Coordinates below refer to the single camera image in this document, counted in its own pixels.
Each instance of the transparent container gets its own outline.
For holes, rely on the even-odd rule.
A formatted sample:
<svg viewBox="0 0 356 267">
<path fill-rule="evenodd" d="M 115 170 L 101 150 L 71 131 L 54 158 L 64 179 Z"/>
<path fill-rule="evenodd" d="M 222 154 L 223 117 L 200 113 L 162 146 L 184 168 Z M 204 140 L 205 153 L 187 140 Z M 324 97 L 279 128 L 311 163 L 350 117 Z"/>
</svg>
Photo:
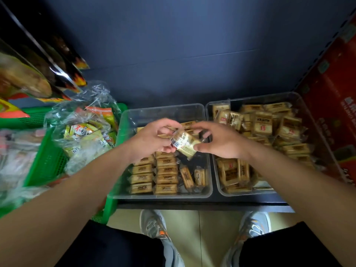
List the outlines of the transparent container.
<svg viewBox="0 0 356 267">
<path fill-rule="evenodd" d="M 161 118 L 169 118 L 176 120 L 180 123 L 188 121 L 205 121 L 205 108 L 202 104 L 188 104 L 178 106 L 167 107 L 153 107 L 153 108 L 138 108 L 134 110 L 127 110 L 122 113 L 120 126 L 118 130 L 118 139 L 116 144 L 121 144 L 127 139 L 136 134 L 135 128 L 147 125 L 150 122 Z M 180 193 L 177 195 L 153 195 L 150 194 L 134 194 L 131 195 L 128 192 L 130 183 L 128 177 L 131 174 L 128 169 L 132 167 L 130 165 L 118 179 L 114 188 L 109 193 L 108 197 L 114 199 L 191 199 L 191 198 L 207 198 L 212 194 L 212 180 L 210 170 L 210 158 L 206 153 L 196 153 L 191 161 L 181 153 L 178 154 L 179 160 L 187 165 L 190 173 L 193 176 L 193 172 L 196 166 L 200 166 L 206 170 L 207 186 L 201 193 Z"/>
<path fill-rule="evenodd" d="M 298 110 L 296 117 L 302 118 L 302 125 L 307 127 L 308 130 L 306 134 L 308 135 L 308 139 L 306 143 L 311 143 L 315 146 L 315 150 L 312 153 L 312 156 L 317 157 L 322 165 L 326 167 L 326 170 L 323 173 L 334 177 L 340 181 L 345 181 L 345 176 L 343 171 L 341 170 L 339 164 L 337 163 L 326 139 L 324 138 L 321 129 L 315 123 L 310 111 L 305 105 L 302 97 L 295 92 L 288 93 L 280 93 L 280 94 L 272 94 L 272 95 L 262 95 L 262 96 L 254 96 L 249 98 L 238 98 L 231 100 L 222 100 L 222 101 L 212 101 L 207 103 L 205 106 L 205 112 L 207 114 L 207 120 L 212 121 L 212 104 L 227 102 L 231 103 L 231 110 L 238 111 L 243 104 L 271 104 L 277 102 L 290 102 L 292 104 L 292 108 L 296 108 Z M 274 190 L 252 190 L 251 192 L 241 192 L 228 194 L 223 191 L 220 186 L 220 180 L 217 170 L 216 157 L 213 155 L 213 162 L 215 178 L 217 182 L 217 189 L 220 194 L 226 197 L 234 197 L 241 195 L 254 195 L 254 194 L 270 194 L 275 193 Z"/>
</svg>

